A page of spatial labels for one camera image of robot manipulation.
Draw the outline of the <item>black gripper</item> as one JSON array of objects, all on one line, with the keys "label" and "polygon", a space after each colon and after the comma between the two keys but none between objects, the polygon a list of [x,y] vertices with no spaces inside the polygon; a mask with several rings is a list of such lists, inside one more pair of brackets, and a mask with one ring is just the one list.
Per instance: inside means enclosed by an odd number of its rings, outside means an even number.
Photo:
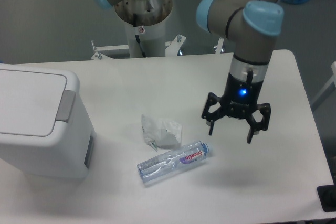
[{"label": "black gripper", "polygon": [[[247,143],[250,144],[254,135],[261,130],[268,130],[271,106],[269,103],[257,105],[257,100],[263,86],[263,81],[247,83],[228,74],[224,94],[218,97],[210,92],[205,102],[202,119],[206,120],[209,126],[209,135],[212,135],[215,122],[222,118],[221,112],[226,116],[237,119],[245,119],[250,126],[247,135]],[[263,116],[257,122],[253,116],[255,111],[259,111]]]}]

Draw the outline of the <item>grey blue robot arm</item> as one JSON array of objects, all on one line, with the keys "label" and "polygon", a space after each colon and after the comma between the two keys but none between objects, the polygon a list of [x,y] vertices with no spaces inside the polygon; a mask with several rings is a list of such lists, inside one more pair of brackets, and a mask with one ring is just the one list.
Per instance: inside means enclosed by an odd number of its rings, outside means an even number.
[{"label": "grey blue robot arm", "polygon": [[[95,1],[103,9],[114,8],[124,22],[132,58],[166,55],[165,21],[172,0]],[[281,32],[284,14],[278,1],[202,0],[196,10],[200,28],[235,44],[224,94],[208,94],[202,118],[210,127],[225,116],[246,120],[247,142],[267,130],[270,121],[270,105],[257,100]]]}]

